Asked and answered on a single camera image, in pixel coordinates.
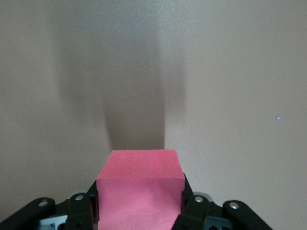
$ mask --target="block top face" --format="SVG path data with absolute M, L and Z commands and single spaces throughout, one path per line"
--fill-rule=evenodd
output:
M 114 150 L 98 180 L 172 178 L 183 179 L 177 153 L 170 150 Z

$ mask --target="pink cube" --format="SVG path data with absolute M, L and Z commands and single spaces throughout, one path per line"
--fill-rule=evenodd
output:
M 112 151 L 97 180 L 99 230 L 171 230 L 185 178 L 175 150 Z

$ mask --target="gray surface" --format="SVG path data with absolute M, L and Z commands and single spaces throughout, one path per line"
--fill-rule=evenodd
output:
M 307 2 L 0 4 L 0 220 L 176 149 L 191 186 L 307 226 Z

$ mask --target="silver screw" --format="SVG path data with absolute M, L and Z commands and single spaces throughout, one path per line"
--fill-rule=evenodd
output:
M 78 195 L 78 196 L 76 196 L 76 198 L 75 198 L 76 200 L 82 200 L 83 199 L 83 195 Z
M 229 206 L 232 208 L 232 209 L 238 209 L 239 208 L 239 205 L 236 203 L 236 202 L 231 202 L 229 204 Z
M 48 201 L 47 200 L 43 200 L 42 202 L 40 202 L 38 204 L 38 206 L 42 207 L 42 206 L 45 206 L 46 204 L 48 204 Z
M 196 197 L 195 197 L 195 201 L 196 201 L 197 203 L 201 203 L 201 202 L 203 202 L 203 198 L 202 198 L 201 196 L 196 196 Z

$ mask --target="pink block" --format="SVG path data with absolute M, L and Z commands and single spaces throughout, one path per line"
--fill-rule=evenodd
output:
M 175 150 L 112 151 L 97 180 L 99 230 L 171 230 L 185 178 Z

